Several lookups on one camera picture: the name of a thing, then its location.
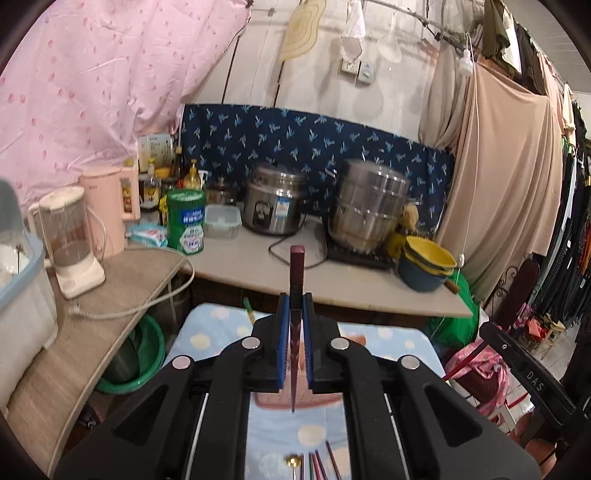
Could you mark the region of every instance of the white slotted spoon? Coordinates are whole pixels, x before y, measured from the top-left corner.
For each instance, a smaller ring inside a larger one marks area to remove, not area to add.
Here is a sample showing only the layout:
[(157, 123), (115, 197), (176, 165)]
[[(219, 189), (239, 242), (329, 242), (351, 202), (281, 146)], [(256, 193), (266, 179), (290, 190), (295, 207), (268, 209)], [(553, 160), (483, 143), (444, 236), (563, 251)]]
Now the white slotted spoon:
[(376, 47), (378, 53), (385, 59), (392, 63), (399, 63), (402, 60), (402, 51), (396, 35), (394, 35), (394, 15), (396, 12), (392, 12), (392, 20), (390, 23), (390, 32), (378, 39)]

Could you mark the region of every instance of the navy blue patterned cloth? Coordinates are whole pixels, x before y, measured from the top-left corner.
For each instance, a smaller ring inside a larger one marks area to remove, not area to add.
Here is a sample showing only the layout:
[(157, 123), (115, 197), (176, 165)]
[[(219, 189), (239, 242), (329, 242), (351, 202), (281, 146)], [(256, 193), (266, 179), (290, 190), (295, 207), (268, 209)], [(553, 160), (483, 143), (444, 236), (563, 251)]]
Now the navy blue patterned cloth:
[(409, 197), (421, 202), (419, 227), (433, 230), (450, 186), (454, 156), (375, 128), (316, 113), (248, 105), (186, 105), (181, 127), (186, 159), (213, 178), (243, 187), (258, 162), (282, 164), (308, 175), (308, 213), (326, 213), (343, 160), (388, 165), (411, 181)]

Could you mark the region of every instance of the green milk powder can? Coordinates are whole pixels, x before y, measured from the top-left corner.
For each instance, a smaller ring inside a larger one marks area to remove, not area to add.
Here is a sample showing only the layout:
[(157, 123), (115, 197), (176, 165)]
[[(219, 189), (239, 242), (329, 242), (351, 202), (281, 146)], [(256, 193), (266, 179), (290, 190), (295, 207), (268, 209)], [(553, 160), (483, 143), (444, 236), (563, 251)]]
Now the green milk powder can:
[(191, 255), (203, 250), (205, 194), (201, 190), (170, 190), (168, 206), (168, 246)]

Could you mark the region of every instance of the hanging cutting board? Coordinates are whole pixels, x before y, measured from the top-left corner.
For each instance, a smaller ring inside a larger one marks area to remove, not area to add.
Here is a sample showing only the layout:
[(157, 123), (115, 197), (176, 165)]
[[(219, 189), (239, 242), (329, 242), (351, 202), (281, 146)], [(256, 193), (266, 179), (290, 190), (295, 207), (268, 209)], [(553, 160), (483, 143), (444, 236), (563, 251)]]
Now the hanging cutting board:
[(304, 0), (290, 17), (281, 47), (280, 61), (294, 59), (309, 52), (318, 37), (318, 24), (326, 0)]

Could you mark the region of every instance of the wooden plank wall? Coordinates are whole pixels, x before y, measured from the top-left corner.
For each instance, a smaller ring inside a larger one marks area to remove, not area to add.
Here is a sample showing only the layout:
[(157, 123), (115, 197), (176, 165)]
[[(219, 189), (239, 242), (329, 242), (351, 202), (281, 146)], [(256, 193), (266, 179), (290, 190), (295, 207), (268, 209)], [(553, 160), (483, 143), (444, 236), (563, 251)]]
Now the wooden plank wall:
[[(424, 13), (424, 0), (392, 1)], [(439, 20), (440, 1), (431, 2), (429, 16), (433, 20)], [(397, 13), (395, 33), (402, 61), (390, 64), (375, 45), (388, 32), (392, 11), (367, 3), (362, 58), (373, 62), (376, 80), (364, 85), (340, 72), (339, 39), (347, 1), (327, 0), (316, 45), (307, 54), (285, 62), (278, 84), (279, 51), (297, 4), (298, 0), (255, 0), (244, 33), (230, 45), (191, 101), (275, 105), (330, 115), (416, 140), (439, 51), (433, 36), (414, 18)]]

